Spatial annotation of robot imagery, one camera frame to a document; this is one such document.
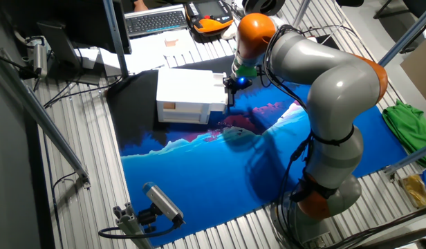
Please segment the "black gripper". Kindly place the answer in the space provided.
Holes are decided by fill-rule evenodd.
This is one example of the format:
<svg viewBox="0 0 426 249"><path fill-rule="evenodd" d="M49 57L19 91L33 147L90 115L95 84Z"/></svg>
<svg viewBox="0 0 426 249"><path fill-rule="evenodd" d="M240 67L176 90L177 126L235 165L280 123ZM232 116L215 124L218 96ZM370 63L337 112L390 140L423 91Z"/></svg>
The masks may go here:
<svg viewBox="0 0 426 249"><path fill-rule="evenodd" d="M246 77L225 77L223 78L223 84L226 88L228 99L234 99L234 95L238 90L243 90L252 85L252 80Z"/></svg>

